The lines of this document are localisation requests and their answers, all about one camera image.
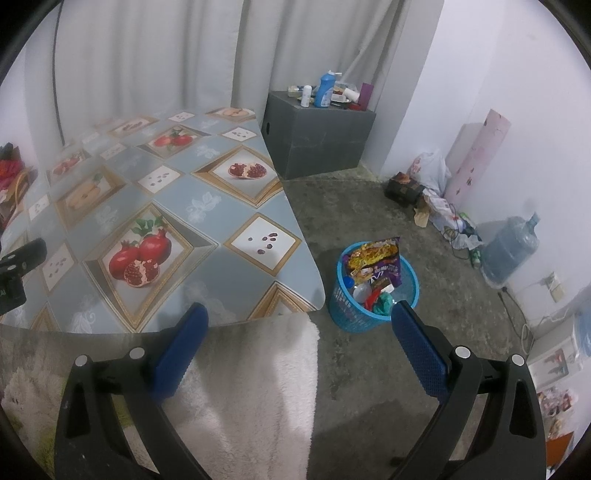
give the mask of pomegranate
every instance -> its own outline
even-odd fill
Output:
[[[192,141],[193,137],[191,137],[191,135],[178,135],[173,137],[173,145],[176,145],[177,147],[189,145]]]
[[[260,163],[250,164],[250,168],[246,173],[246,176],[249,179],[260,179],[267,175],[267,169],[263,167]]]
[[[131,245],[128,241],[121,242],[119,250],[109,261],[109,273],[117,280],[123,280],[124,272],[131,262],[139,257],[139,248]]]
[[[158,265],[162,265],[170,256],[172,246],[170,239],[166,238],[166,230],[159,228],[156,235],[149,233],[140,243],[139,259],[141,261],[152,260]]]
[[[127,285],[139,288],[152,283],[159,274],[160,266],[153,260],[134,260],[125,267],[124,278]]]
[[[233,177],[242,177],[244,175],[244,170],[246,169],[245,163],[235,163],[231,165],[228,169],[228,173]]]
[[[155,147],[165,147],[170,142],[172,142],[172,140],[170,140],[170,137],[165,135],[163,137],[160,137],[160,138],[157,138],[156,140],[154,140],[154,146]]]

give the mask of gray storage box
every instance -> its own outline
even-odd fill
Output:
[[[335,106],[303,108],[287,92],[270,92],[262,136],[284,179],[355,168],[375,113]]]

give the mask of blue gripper pad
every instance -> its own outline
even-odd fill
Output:
[[[207,333],[209,318],[206,308],[193,304],[179,321],[176,335],[153,369],[152,399],[162,403],[172,397],[187,367]]]
[[[425,393],[443,403],[449,394],[447,367],[410,312],[396,303],[391,313],[392,330],[400,342]]]

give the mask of blue spray bottle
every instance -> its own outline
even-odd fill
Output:
[[[314,106],[318,108],[328,108],[332,99],[333,89],[335,88],[336,76],[340,73],[334,73],[329,70],[320,78],[320,86],[316,93]]]

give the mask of electrical outlet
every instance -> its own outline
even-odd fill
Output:
[[[555,303],[558,303],[564,297],[564,287],[560,280],[558,280],[558,276],[556,272],[552,272],[549,277],[544,279],[548,290],[550,291],[550,295],[552,295],[552,299]]]

